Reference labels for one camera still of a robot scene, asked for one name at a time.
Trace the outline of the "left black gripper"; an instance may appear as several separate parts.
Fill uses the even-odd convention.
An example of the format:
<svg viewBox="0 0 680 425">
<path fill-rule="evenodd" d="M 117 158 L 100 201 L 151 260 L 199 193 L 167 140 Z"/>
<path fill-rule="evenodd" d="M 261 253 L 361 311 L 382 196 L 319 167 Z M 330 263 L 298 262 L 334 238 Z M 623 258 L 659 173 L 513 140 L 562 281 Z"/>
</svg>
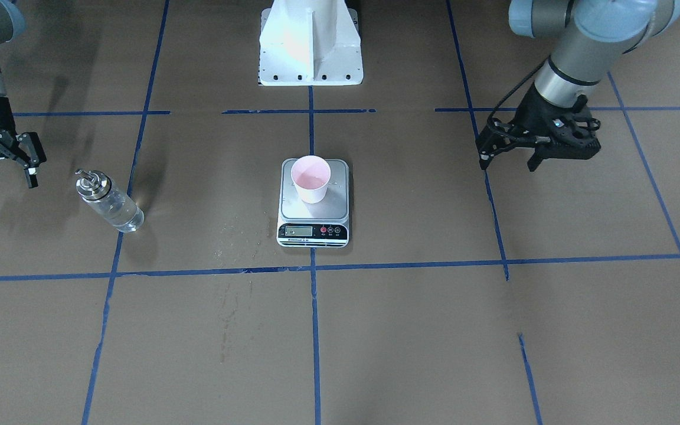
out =
<svg viewBox="0 0 680 425">
<path fill-rule="evenodd" d="M 534 148 L 527 161 L 529 172 L 548 159 L 590 159 L 601 150 L 596 135 L 601 123 L 591 115 L 587 102 L 587 96 L 581 94 L 571 107 L 558 107 L 532 84 L 512 123 L 488 118 L 476 139 L 480 168 L 486 171 L 497 155 L 515 148 Z"/>
</svg>

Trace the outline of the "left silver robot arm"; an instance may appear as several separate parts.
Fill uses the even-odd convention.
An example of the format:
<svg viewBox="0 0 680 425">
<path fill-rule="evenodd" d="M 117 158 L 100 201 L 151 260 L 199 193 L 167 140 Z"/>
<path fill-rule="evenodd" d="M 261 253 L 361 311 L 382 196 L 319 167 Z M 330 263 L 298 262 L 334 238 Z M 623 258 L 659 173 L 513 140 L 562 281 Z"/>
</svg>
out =
<svg viewBox="0 0 680 425">
<path fill-rule="evenodd" d="M 514 118 L 493 114 L 475 140 L 480 168 L 499 154 L 532 149 L 535 171 L 546 159 L 587 161 L 601 150 L 601 124 L 588 98 L 612 65 L 677 22 L 680 1 L 513 1 L 512 31 L 530 38 L 556 38 L 550 55 L 527 75 L 531 86 Z"/>
</svg>

